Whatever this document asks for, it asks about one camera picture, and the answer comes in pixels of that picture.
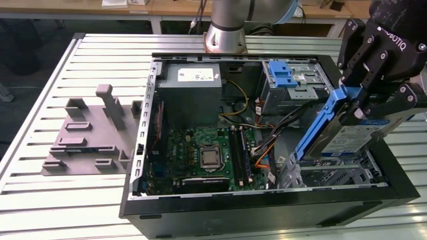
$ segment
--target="blue latch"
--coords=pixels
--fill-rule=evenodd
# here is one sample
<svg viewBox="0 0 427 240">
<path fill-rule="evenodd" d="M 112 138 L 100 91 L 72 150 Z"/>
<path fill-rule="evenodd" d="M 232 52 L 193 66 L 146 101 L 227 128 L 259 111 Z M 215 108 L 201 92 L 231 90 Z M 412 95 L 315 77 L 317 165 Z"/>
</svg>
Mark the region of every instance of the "blue latch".
<svg viewBox="0 0 427 240">
<path fill-rule="evenodd" d="M 277 88 L 295 88 L 299 83 L 292 78 L 292 69 L 284 61 L 271 61 L 269 72 Z"/>
</svg>

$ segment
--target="drive label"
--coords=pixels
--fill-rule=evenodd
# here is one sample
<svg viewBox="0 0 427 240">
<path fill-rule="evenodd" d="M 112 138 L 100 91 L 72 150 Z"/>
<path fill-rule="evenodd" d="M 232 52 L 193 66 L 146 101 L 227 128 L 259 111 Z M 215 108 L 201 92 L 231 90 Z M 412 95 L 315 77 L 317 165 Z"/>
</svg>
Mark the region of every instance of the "drive label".
<svg viewBox="0 0 427 240">
<path fill-rule="evenodd" d="M 356 153 L 371 140 L 371 134 L 383 129 L 388 120 L 363 120 L 356 126 L 343 126 L 321 151 L 324 157 L 348 156 Z"/>
</svg>

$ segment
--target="ram slot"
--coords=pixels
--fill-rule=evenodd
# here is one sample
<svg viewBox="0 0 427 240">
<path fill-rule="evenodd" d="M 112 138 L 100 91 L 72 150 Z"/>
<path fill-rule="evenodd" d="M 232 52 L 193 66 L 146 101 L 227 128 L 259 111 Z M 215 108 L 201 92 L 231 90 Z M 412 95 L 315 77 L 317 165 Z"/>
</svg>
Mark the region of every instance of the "ram slot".
<svg viewBox="0 0 427 240">
<path fill-rule="evenodd" d="M 249 156 L 248 147 L 245 145 L 243 127 L 240 127 L 239 131 L 240 131 L 239 134 L 240 134 L 240 144 L 241 144 L 241 147 L 239 149 L 240 149 L 240 155 L 241 155 L 243 181 L 245 184 L 251 184 L 252 183 L 251 156 Z"/>
<path fill-rule="evenodd" d="M 252 182 L 251 163 L 247 146 L 243 138 L 243 131 L 231 127 L 228 129 L 228 140 L 231 150 L 231 162 L 233 171 L 233 181 L 237 186 Z"/>
</svg>

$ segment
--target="blue drive bracket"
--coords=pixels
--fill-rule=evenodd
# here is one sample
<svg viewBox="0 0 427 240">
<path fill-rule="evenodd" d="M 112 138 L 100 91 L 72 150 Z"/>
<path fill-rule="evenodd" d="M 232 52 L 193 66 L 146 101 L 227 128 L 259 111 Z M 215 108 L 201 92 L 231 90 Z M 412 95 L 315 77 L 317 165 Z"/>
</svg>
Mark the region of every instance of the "blue drive bracket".
<svg viewBox="0 0 427 240">
<path fill-rule="evenodd" d="M 323 106 L 323 109 L 317 114 L 317 117 L 315 118 L 304 134 L 304 137 L 301 138 L 296 146 L 295 153 L 297 161 L 303 159 L 305 151 L 309 148 L 319 131 L 324 129 L 324 126 L 333 119 L 336 115 L 335 111 L 337 110 L 335 106 L 339 105 L 341 102 L 345 102 L 345 100 L 351 101 L 352 99 L 355 99 L 359 95 L 360 89 L 360 87 L 345 87 L 340 85 L 339 88 L 332 91 Z"/>
<path fill-rule="evenodd" d="M 287 65 L 287 62 L 271 61 L 268 68 L 276 88 L 296 88 L 299 83 L 293 80 L 292 69 Z"/>
</svg>

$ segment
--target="slotted aluminum surface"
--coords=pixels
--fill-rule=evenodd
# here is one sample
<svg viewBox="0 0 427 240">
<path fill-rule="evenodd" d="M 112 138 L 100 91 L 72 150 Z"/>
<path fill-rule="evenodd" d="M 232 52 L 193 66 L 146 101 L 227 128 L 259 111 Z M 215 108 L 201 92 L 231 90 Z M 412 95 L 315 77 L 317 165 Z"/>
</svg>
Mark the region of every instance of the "slotted aluminum surface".
<svg viewBox="0 0 427 240">
<path fill-rule="evenodd" d="M 336 61 L 340 41 L 312 37 L 247 37 L 249 53 L 320 54 Z M 86 34 L 72 40 L 48 84 L 0 162 L 0 235 L 4 239 L 144 239 L 118 219 L 124 175 L 38 174 L 70 97 L 101 104 L 98 84 L 110 84 L 122 105 L 141 100 L 153 52 L 203 52 L 203 38 L 176 35 Z M 421 197 L 352 224 L 203 237 L 203 239 L 427 238 L 427 122 L 420 114 L 387 137 Z"/>
</svg>

